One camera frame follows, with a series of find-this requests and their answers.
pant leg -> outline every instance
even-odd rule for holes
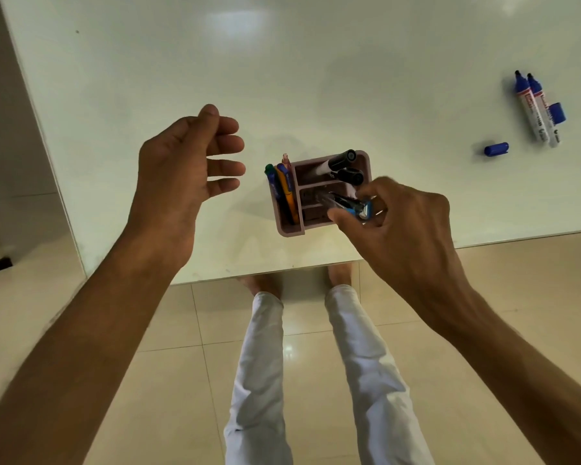
[[[282,415],[282,308],[267,292],[254,297],[224,428],[227,465],[292,465]]]
[[[351,390],[362,465],[434,464],[409,387],[356,291],[336,286],[325,306]]]

glossy tabletop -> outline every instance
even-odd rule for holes
[[[581,0],[1,1],[88,273],[142,142],[207,102],[239,120],[248,171],[202,206],[176,283],[359,257],[335,226],[278,234],[282,153],[365,150],[373,177],[448,196],[457,247],[581,231]],[[534,143],[516,69],[563,104],[560,147]]]

desk organizer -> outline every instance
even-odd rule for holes
[[[362,150],[356,150],[356,152],[357,158],[353,162],[352,167],[363,171],[364,183],[368,183],[372,180],[370,158]],[[350,194],[348,189],[351,185],[332,179],[329,175],[310,177],[310,171],[334,156],[314,158],[311,160],[292,162],[290,164],[295,185],[293,196],[299,209],[299,225],[289,222],[286,215],[280,212],[276,197],[270,188],[271,202],[273,202],[273,211],[276,216],[278,232],[283,237],[296,237],[305,234],[305,231],[311,228],[323,227],[333,223],[327,217],[327,208],[317,202],[315,192],[324,190],[348,196]]]

bare foot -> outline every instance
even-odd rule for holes
[[[269,292],[278,298],[282,297],[282,287],[280,286],[278,277],[274,274],[243,276],[238,277],[237,280],[246,286],[254,296],[259,292]]]
[[[341,284],[351,285],[352,271],[353,263],[341,263],[327,266],[327,274],[329,275],[331,286],[335,287]]]

tiled floor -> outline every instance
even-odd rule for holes
[[[581,234],[460,255],[504,319],[581,382]],[[0,391],[82,277],[66,227],[0,273]],[[358,465],[351,399],[322,304],[323,273],[287,273],[284,282],[285,415],[295,463]],[[356,264],[354,285],[411,387],[437,463],[540,463],[460,355],[364,262]],[[223,463],[221,434],[250,304],[233,280],[171,287],[87,465]]]

